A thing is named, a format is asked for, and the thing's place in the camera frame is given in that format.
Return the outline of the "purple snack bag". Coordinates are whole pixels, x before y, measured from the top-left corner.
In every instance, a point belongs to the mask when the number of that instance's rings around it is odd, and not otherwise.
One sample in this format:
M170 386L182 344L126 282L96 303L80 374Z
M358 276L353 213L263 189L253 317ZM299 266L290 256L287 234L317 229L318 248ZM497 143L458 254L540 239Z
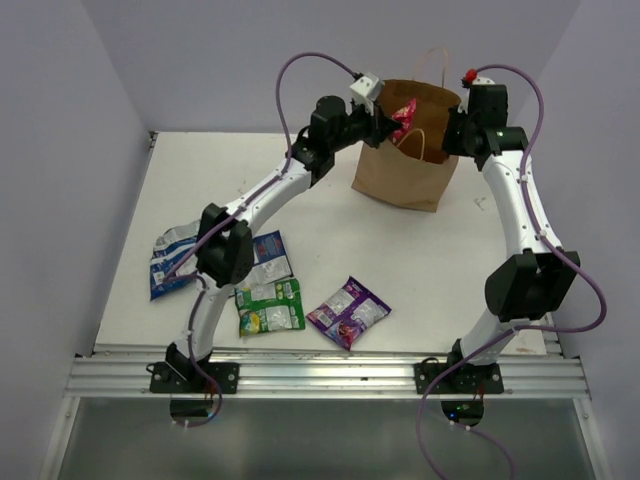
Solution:
M305 320L337 346L350 351L368 329L391 312L389 305L350 276L328 300L310 311Z

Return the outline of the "small red snack packet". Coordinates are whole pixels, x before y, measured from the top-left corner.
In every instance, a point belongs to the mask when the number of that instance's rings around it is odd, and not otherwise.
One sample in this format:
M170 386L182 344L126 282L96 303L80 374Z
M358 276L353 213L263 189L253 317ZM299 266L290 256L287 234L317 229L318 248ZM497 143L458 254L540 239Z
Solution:
M417 99L412 98L392 114L392 119L400 124L400 128L391 134L391 142L394 145L397 145L411 130L416 109Z

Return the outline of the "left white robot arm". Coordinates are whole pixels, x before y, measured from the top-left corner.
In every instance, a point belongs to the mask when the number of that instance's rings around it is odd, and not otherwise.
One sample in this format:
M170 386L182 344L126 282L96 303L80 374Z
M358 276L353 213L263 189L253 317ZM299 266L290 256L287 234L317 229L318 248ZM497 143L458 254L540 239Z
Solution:
M203 210L191 277L201 283L199 294L205 305L194 307L165 355L173 381L185 392L197 392L207 383L204 362L211 355L222 310L254 265L253 236L289 201L320 181L335 165L337 152L358 142L377 148L401 128L377 102L352 101L351 106L348 112L337 96L318 100L309 124L269 177L226 206L210 204Z

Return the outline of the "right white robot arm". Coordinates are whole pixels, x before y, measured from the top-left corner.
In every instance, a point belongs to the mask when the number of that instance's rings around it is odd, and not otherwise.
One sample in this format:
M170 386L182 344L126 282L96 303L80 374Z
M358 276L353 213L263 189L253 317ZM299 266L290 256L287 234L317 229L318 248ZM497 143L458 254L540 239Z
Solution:
M559 308L576 277L566 263L580 258L564 250L548 223L525 154L527 135L507 124L506 87L480 77L449 113L442 148L474 160L494 197L506 245L505 261L485 282L486 309L454 344L461 359L445 369L449 387L464 393L480 382L479 366L497 362L518 327Z

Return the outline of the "brown paper bag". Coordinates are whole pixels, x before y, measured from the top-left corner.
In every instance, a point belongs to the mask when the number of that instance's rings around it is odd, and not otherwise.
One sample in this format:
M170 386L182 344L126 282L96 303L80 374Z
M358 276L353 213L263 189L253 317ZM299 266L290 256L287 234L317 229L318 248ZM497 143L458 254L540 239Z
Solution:
M437 84L422 82L418 76L426 65L422 57L410 79L385 82L379 103L392 117L410 99L417 109L409 133L397 144L391 136L379 148L361 149L351 188L361 194L396 207L434 213L458 165L458 157L442 149L449 120L449 109L461 103L460 97L445 87L449 55L435 47L428 56L441 52L443 65Z

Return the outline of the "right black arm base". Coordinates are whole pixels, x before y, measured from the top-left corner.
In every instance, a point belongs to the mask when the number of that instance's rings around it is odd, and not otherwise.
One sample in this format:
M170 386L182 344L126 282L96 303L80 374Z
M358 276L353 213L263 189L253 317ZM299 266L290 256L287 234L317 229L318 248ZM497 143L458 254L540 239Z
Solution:
M423 394L428 385L449 367L436 357L427 357L413 365L416 392ZM476 426L484 416L484 397L505 391L502 374L496 363L487 366L465 364L444 377L431 390L436 395L462 395L462 400L442 400L444 416L455 423Z

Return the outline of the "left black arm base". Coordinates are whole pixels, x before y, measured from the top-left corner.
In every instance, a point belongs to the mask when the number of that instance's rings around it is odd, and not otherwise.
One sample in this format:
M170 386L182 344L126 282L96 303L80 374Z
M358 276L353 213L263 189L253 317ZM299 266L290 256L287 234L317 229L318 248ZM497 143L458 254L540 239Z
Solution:
M195 368L180 352L168 352L164 361L150 363L149 391L169 394L169 412L178 425L204 426L220 411L225 395L237 393L240 365L235 362L210 362L206 356Z

